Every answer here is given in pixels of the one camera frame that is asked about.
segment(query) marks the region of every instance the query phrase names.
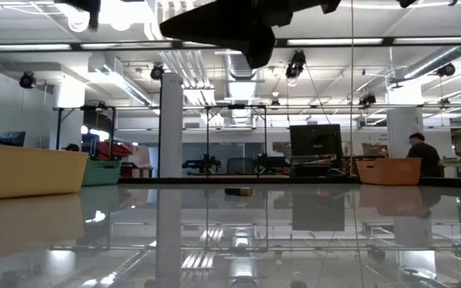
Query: orange bin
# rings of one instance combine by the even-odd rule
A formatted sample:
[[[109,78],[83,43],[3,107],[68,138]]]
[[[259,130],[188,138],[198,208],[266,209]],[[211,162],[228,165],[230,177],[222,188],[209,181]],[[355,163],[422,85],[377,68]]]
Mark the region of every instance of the orange bin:
[[[417,185],[421,174],[420,158],[380,158],[357,161],[360,181],[376,185]]]

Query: security camera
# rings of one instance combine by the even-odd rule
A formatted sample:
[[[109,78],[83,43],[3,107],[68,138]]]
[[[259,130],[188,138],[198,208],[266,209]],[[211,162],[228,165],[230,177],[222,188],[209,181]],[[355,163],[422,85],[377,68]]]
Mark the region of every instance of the security camera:
[[[163,69],[163,64],[155,63],[154,68],[152,68],[152,71],[150,72],[150,77],[153,80],[161,80],[164,74],[165,74],[165,70]]]
[[[35,88],[37,86],[37,79],[33,75],[33,72],[24,72],[21,80],[19,80],[19,85],[24,89]]]
[[[303,51],[295,51],[295,54],[286,69],[286,77],[288,79],[296,79],[303,72],[303,66],[305,63],[305,54]]]
[[[456,72],[456,68],[453,64],[448,63],[437,69],[436,73],[439,77],[452,76]]]

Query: computer monitor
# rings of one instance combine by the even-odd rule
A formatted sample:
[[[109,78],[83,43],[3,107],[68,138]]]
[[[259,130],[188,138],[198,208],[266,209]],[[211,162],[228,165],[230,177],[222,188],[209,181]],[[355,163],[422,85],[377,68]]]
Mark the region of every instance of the computer monitor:
[[[332,125],[290,126],[291,156],[335,155],[343,157],[341,127]]]
[[[5,146],[24,146],[26,132],[2,132],[0,133],[0,145]]]

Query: red object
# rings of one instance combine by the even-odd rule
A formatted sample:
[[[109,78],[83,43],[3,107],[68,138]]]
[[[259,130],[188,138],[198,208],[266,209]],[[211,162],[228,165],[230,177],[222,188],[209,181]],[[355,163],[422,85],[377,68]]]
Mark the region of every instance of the red object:
[[[124,157],[133,154],[133,151],[127,149],[123,145],[113,144],[113,157]],[[99,142],[97,144],[98,153],[98,160],[110,160],[110,143],[109,142]]]

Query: plastic bin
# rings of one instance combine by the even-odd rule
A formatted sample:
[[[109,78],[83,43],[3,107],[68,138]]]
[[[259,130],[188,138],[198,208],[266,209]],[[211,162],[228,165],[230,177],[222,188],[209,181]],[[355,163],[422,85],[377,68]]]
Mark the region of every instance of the plastic bin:
[[[0,198],[76,193],[88,154],[0,146]]]
[[[114,185],[120,176],[120,161],[86,160],[83,186]]]
[[[357,161],[360,181],[376,185],[417,185],[421,174],[420,158],[382,158]]]

